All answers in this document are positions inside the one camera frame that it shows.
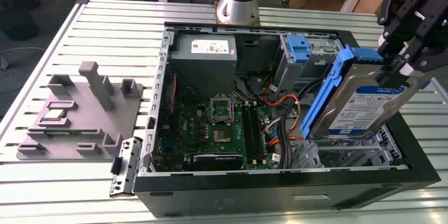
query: aluminum extrusion table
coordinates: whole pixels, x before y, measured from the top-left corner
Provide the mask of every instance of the aluminum extrusion table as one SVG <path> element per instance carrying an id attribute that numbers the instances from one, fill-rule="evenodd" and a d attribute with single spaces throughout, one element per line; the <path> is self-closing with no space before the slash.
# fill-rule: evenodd
<path id="1" fill-rule="evenodd" d="M 372 15 L 292 9 L 260 9 L 263 26 L 349 30 L 363 47 L 377 47 L 383 29 Z M 156 71 L 164 22 L 213 23 L 211 5 L 89 0 L 75 5 L 37 67 L 0 124 L 0 222 L 97 223 L 156 220 L 136 197 L 109 199 L 109 162 L 32 162 L 16 159 L 45 103 L 52 74 L 76 81 L 79 64 L 96 61 L 111 82 L 135 78 L 145 87 L 135 135 L 144 136 L 148 99 Z M 448 101 L 433 81 L 401 113 L 439 171 L 441 182 L 407 191 L 360 210 L 307 211 L 247 216 L 195 217 L 195 223 L 447 223 Z"/>

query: hard drive label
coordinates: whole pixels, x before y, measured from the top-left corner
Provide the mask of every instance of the hard drive label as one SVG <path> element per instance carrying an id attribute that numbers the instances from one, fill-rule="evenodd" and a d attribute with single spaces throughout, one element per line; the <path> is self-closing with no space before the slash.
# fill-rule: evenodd
<path id="1" fill-rule="evenodd" d="M 377 86 L 359 87 L 329 125 L 331 134 L 359 134 L 367 130 L 383 114 L 385 104 L 395 100 L 403 91 L 403 87 L 395 89 Z"/>
<path id="2" fill-rule="evenodd" d="M 225 54 L 229 52 L 229 42 L 227 40 L 196 39 L 191 42 L 192 54 Z"/>

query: ram slot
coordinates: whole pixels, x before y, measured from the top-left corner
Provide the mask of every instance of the ram slot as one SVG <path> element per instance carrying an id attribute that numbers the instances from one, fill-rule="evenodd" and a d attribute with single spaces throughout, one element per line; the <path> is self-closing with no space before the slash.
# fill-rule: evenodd
<path id="1" fill-rule="evenodd" d="M 255 106 L 243 106 L 243 129 L 248 161 L 263 160 L 263 145 L 259 126 L 257 110 Z"/>

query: blue drive bracket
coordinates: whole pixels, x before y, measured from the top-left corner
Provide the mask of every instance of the blue drive bracket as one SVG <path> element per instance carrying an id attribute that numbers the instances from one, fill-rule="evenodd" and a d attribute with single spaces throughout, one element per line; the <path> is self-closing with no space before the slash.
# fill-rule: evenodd
<path id="1" fill-rule="evenodd" d="M 313 123 L 320 116 L 319 112 L 327 104 L 327 101 L 331 99 L 333 90 L 343 82 L 344 76 L 341 75 L 341 72 L 344 65 L 352 62 L 353 59 L 368 62 L 383 62 L 384 60 L 380 54 L 372 48 L 352 48 L 349 45 L 347 45 L 347 48 L 339 52 L 333 67 L 325 78 L 324 84 L 321 85 L 316 100 L 300 125 L 304 139 L 307 139 L 309 136 Z"/>
<path id="2" fill-rule="evenodd" d="M 287 47 L 291 51 L 291 57 L 295 63 L 305 63 L 311 56 L 311 44 L 303 35 L 288 35 Z"/>

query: motherboard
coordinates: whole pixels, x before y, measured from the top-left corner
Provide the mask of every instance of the motherboard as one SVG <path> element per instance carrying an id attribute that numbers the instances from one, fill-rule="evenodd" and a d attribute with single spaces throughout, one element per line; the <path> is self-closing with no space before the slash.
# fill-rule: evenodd
<path id="1" fill-rule="evenodd" d="M 265 105 L 239 104 L 227 97 L 205 103 L 183 103 L 177 129 L 163 129 L 156 170 L 271 169 L 263 125 L 269 121 Z"/>

